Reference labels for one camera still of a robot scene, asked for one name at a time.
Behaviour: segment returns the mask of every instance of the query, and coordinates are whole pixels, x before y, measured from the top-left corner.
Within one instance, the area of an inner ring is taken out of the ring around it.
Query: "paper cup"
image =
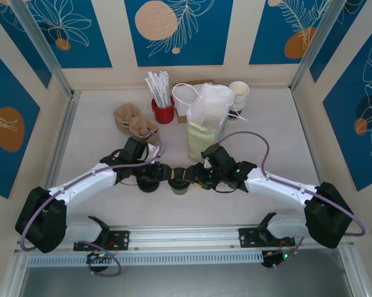
[[[235,116],[241,114],[242,109],[245,107],[246,102],[248,101],[250,88],[244,82],[232,82],[229,86],[235,93],[234,97],[234,105],[230,106],[230,114],[234,114]],[[228,116],[228,119],[234,121],[238,119],[235,116]]]

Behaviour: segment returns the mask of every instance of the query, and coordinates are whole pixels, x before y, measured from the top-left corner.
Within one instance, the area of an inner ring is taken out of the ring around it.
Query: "white straw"
[[[145,81],[159,108],[167,108],[172,105],[169,93],[169,75],[166,71],[160,71],[159,75],[148,72]]]

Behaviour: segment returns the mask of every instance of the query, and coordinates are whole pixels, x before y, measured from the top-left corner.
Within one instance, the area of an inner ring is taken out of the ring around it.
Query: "brown cup carrier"
[[[113,116],[114,120],[116,122],[117,128],[125,134],[131,135],[131,132],[129,130],[129,123],[133,118],[136,116],[141,115],[141,110],[139,107],[132,103],[127,103],[124,105],[121,105],[119,108],[114,110]]]
[[[132,135],[143,138],[148,132],[159,133],[158,123],[151,118],[150,116],[136,116],[129,123],[129,130]],[[158,141],[156,135],[149,135],[146,138],[146,141],[150,144],[155,144]]]

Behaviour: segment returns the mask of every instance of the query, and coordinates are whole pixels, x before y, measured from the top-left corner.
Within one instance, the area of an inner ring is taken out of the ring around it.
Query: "light green bag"
[[[224,85],[202,86],[187,110],[190,160],[202,161],[201,152],[220,140],[234,96],[233,90]]]
[[[216,144],[224,131],[225,123],[217,131],[204,128],[193,122],[187,122],[188,128],[188,158],[196,162],[202,162],[201,152],[212,144]]]

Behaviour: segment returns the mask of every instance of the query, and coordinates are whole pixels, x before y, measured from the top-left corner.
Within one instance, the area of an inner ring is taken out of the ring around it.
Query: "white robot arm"
[[[15,229],[22,234],[37,209],[56,193],[60,193],[38,214],[38,220],[32,222],[26,238],[42,252],[52,251],[62,241],[95,242],[102,233],[102,221],[91,217],[84,222],[67,222],[67,215],[89,197],[114,186],[130,175],[136,176],[139,188],[146,192],[154,190],[160,181],[172,178],[172,169],[168,165],[141,160],[146,149],[149,151],[144,140],[130,137],[122,150],[102,158],[100,163],[78,178],[48,190],[35,188],[28,196]],[[186,168],[184,180],[215,191],[219,183],[225,183],[234,191],[239,189],[262,194],[281,201],[298,212],[291,215],[267,215],[258,228],[258,236],[267,246],[270,246],[272,239],[311,236],[318,243],[335,248],[352,221],[348,215],[331,204],[314,197],[314,194],[322,195],[351,213],[331,184],[305,185],[265,173],[255,164],[246,161],[237,163],[219,144],[207,148],[202,157],[205,164],[198,163]],[[128,164],[128,167],[121,167],[123,164]]]

